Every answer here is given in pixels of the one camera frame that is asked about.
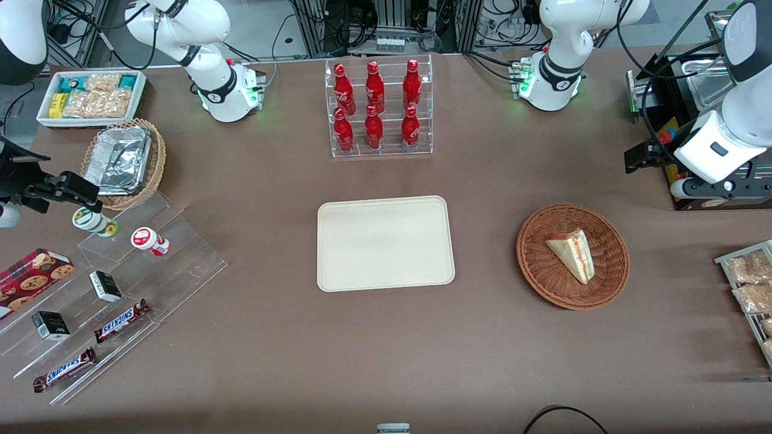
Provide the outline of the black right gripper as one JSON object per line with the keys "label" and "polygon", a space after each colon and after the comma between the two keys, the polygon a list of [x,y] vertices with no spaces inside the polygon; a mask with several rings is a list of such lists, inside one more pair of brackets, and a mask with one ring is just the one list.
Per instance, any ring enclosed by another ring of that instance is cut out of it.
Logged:
{"label": "black right gripper", "polygon": [[2,136],[1,198],[3,203],[47,213],[49,200],[69,201],[82,207],[100,207],[100,188],[72,171],[63,171],[57,183],[47,182],[39,162],[51,160]]}

